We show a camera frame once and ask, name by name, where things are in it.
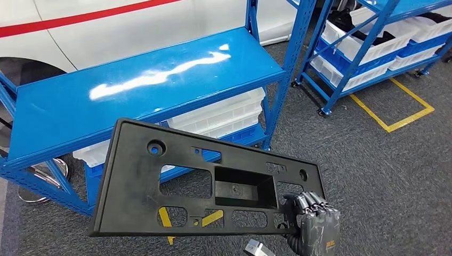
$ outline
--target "white plastic crate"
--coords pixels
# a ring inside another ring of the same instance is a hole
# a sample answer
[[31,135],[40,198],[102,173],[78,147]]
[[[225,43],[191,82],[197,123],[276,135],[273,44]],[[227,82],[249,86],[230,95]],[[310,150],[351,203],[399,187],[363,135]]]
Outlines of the white plastic crate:
[[[445,17],[452,17],[452,5],[432,11]],[[452,32],[452,19],[436,23],[424,17],[412,17],[406,19],[410,24],[416,25],[419,32],[412,37],[418,43]]]
[[[358,76],[352,77],[349,82],[345,85],[344,90],[351,89],[358,85],[361,85],[375,77],[381,76],[388,70],[388,67],[393,64],[395,60],[371,69],[367,72],[359,74]],[[311,66],[315,68],[318,72],[322,73],[333,86],[337,87],[339,82],[344,77],[339,70],[337,70],[331,63],[322,58],[322,56],[317,56],[311,61]]]
[[[352,23],[357,26],[370,17],[372,17],[375,13],[368,8],[362,7],[355,11],[350,12],[350,16],[352,16]],[[368,34],[372,29],[376,19],[365,25],[360,29],[364,34]],[[381,37],[383,35],[383,31],[388,31],[395,39],[389,40],[379,45],[372,45],[367,51],[366,55],[364,55],[363,59],[360,62],[361,64],[367,63],[369,61],[378,59],[379,57],[385,56],[391,52],[397,51],[403,47],[405,47],[411,37],[413,37],[416,33],[418,33],[418,26],[411,24],[407,21],[401,20],[395,23],[391,23],[386,25],[382,32],[378,35]],[[333,43],[337,39],[341,38],[346,34],[345,31],[339,29],[330,21],[326,22],[325,30],[322,34],[322,38],[325,39],[329,44]],[[339,42],[335,47],[340,50],[344,55],[349,59],[353,60],[359,49],[361,48],[363,41],[357,39],[353,36],[348,36],[344,38],[341,42]]]
[[397,70],[399,68],[403,68],[406,66],[409,66],[411,64],[415,64],[417,62],[420,62],[422,60],[428,59],[430,57],[432,57],[433,55],[435,55],[435,52],[441,48],[444,44],[440,45],[440,46],[436,46],[430,49],[427,49],[425,51],[422,52],[418,52],[416,54],[401,58],[399,56],[397,56],[395,58],[395,62],[393,64],[391,64],[389,66],[390,70]]
[[110,140],[99,142],[72,152],[72,156],[85,161],[89,167],[95,167],[105,162],[109,144]]
[[253,112],[236,117],[233,120],[229,120],[227,123],[223,123],[213,129],[200,132],[199,134],[212,138],[219,138],[230,133],[240,131],[241,129],[257,124],[259,122],[259,114],[261,112],[262,107],[259,106],[259,109],[256,109]]
[[202,134],[204,131],[230,122],[236,117],[262,111],[261,101],[265,92],[261,87],[234,97],[195,109],[168,119],[171,128]]
[[[259,87],[246,93],[168,119],[171,128],[219,138],[257,124],[265,96]],[[89,167],[105,162],[110,140],[72,152],[74,158],[84,160]]]

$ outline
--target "yellow tape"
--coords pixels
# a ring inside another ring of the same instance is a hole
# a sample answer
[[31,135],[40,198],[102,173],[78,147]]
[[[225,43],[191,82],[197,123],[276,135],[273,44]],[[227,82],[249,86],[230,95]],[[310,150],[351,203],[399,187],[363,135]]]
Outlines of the yellow tape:
[[[164,227],[172,227],[170,217],[168,216],[168,212],[166,211],[166,208],[162,207],[162,208],[158,209],[158,214],[160,214],[160,218],[162,219],[162,224]],[[222,217],[223,217],[223,211],[218,210],[208,216],[205,216],[201,220],[201,226],[205,227],[205,226],[209,225],[210,223],[212,223]],[[175,239],[175,238],[176,238],[176,236],[168,236],[168,243],[170,245],[173,245],[173,239]]]
[[[168,216],[168,212],[166,211],[165,207],[161,207],[158,209],[158,214],[160,215],[160,218],[162,219],[162,224],[164,227],[172,227],[170,217]],[[173,245],[173,239],[174,236],[168,236],[168,243],[170,245]]]
[[223,211],[222,210],[216,211],[208,216],[205,216],[203,218],[203,220],[201,221],[201,225],[203,227],[205,227],[205,226],[209,225],[210,223],[214,222],[215,220],[218,220],[222,217],[223,217]]
[[430,106],[427,102],[425,102],[423,99],[421,99],[419,96],[417,96],[416,94],[414,94],[414,92],[410,91],[408,88],[406,88],[403,84],[401,84],[399,81],[395,80],[394,78],[390,78],[390,80],[397,85],[399,88],[401,88],[404,92],[406,92],[408,95],[410,95],[413,99],[415,99],[416,101],[418,101],[422,106],[425,107],[425,109],[407,117],[404,118],[403,120],[400,120],[394,124],[391,125],[387,125],[385,124],[377,115],[375,115],[372,110],[370,110],[364,103],[362,103],[361,100],[359,100],[354,94],[351,94],[350,97],[362,108],[364,109],[364,111],[366,111],[369,116],[371,116],[375,121],[377,121],[377,123],[383,128],[385,129],[387,132],[392,132],[397,130],[398,128],[401,128],[411,122],[414,122],[416,120],[418,120],[419,118],[435,111],[435,109]]

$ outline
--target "mounting hole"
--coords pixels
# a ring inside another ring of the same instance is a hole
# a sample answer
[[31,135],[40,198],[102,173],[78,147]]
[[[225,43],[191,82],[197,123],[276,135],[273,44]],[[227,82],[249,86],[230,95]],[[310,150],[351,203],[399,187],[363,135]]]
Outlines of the mounting hole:
[[304,169],[300,170],[300,177],[303,181],[307,181],[308,180],[308,174],[306,173],[306,171]]
[[148,143],[148,151],[153,156],[161,156],[166,151],[165,144],[160,140],[151,140]]

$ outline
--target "black plastic bracket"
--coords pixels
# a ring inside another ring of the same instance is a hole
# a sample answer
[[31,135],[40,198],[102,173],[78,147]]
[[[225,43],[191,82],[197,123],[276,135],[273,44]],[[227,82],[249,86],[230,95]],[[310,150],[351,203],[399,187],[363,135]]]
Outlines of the black plastic bracket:
[[[200,150],[221,153],[221,163],[206,162]],[[267,164],[284,166],[272,175]],[[207,170],[212,175],[212,196],[165,196],[160,190],[164,165]],[[290,234],[296,223],[278,229],[274,213],[284,213],[277,182],[301,185],[325,198],[317,165],[254,147],[164,128],[131,119],[119,119],[110,142],[103,179],[90,227],[92,236],[201,236]],[[182,207],[184,227],[163,227],[157,221],[161,207]],[[193,223],[205,210],[222,210],[223,227]],[[236,227],[234,211],[257,211],[267,216],[263,228]]]

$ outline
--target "metal stand base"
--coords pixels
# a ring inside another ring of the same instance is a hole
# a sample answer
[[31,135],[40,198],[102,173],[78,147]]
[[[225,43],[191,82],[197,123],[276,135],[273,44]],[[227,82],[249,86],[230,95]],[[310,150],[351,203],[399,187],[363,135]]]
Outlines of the metal stand base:
[[[53,161],[58,166],[58,168],[61,170],[61,173],[63,173],[64,177],[66,177],[66,179],[69,180],[70,172],[68,170],[68,165],[66,164],[66,162],[59,158],[54,158]],[[59,184],[59,182],[55,178],[53,178],[51,175],[47,174],[45,172],[45,170],[42,170],[42,169],[48,169],[48,167],[45,166],[44,163],[40,163],[40,164],[37,164],[37,165],[34,165],[34,166],[28,168],[27,170],[30,171],[31,173],[33,173],[34,176],[36,176],[40,179],[43,179],[43,180],[47,181],[48,183],[61,189],[61,185]],[[19,195],[19,198],[26,203],[44,203],[44,202],[47,202],[48,200],[50,200],[47,197],[42,197],[41,195],[30,192],[29,190],[22,188],[22,187],[19,188],[18,195]]]

